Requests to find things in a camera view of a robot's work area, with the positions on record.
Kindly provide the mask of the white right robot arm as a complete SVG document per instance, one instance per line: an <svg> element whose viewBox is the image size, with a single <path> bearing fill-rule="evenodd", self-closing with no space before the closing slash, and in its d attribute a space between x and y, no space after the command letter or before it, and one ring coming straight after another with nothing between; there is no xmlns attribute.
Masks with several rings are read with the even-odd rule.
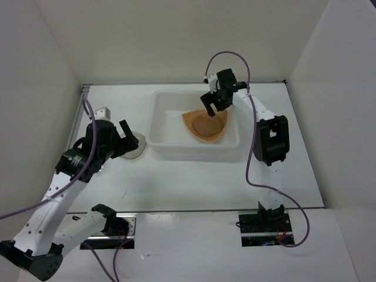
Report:
<svg viewBox="0 0 376 282"><path fill-rule="evenodd" d="M279 183L279 167L290 151L288 120L284 115L277 116L268 110L251 93L248 82L239 82L231 69L216 74L205 75L204 83L209 91L200 97L205 112L214 119L220 112L234 106L253 122L251 147L246 163L246 182L268 190L258 203L257 224L264 231L270 231L283 222L284 193L274 183ZM255 157L267 170L268 184L255 184L249 180L251 158Z"/></svg>

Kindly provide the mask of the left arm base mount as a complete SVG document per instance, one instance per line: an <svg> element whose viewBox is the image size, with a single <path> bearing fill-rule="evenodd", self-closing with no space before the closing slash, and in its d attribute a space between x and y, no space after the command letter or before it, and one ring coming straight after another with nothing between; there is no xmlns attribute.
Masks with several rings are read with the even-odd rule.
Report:
<svg viewBox="0 0 376 282"><path fill-rule="evenodd" d="M116 250L119 246L121 249L134 249L135 231L136 231L136 214L119 213L117 218L121 222L125 221L125 227L112 227L110 231L100 231L88 237L84 243L80 244L80 250Z"/></svg>

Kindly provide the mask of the orange woven pattern plate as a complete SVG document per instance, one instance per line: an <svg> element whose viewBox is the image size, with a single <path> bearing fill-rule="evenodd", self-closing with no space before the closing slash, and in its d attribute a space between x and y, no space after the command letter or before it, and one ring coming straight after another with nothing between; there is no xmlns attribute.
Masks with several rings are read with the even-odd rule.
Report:
<svg viewBox="0 0 376 282"><path fill-rule="evenodd" d="M214 143L220 139L226 130L228 111L214 112L209 116L206 109L194 110L181 114L184 125L188 131L200 141Z"/></svg>

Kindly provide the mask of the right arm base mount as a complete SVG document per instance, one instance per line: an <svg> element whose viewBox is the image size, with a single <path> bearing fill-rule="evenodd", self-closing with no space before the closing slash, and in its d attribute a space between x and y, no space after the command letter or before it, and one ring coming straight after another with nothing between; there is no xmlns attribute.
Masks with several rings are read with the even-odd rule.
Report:
<svg viewBox="0 0 376 282"><path fill-rule="evenodd" d="M236 226L240 229L242 247L288 246L295 244L290 216L284 212L267 220L261 211L238 212Z"/></svg>

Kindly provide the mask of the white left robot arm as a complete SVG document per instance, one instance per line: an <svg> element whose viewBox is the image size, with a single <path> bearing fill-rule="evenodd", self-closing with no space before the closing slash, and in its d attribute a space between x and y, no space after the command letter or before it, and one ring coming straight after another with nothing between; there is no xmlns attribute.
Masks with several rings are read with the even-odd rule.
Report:
<svg viewBox="0 0 376 282"><path fill-rule="evenodd" d="M55 167L52 182L23 229L11 240L1 242L1 256L40 281L49 280L63 258L87 238L103 233L126 238L129 223L104 204L92 207L79 220L59 230L72 203L92 176L108 159L138 148L138 139L125 120L119 122L124 137L107 120L96 120L85 136L64 152Z"/></svg>

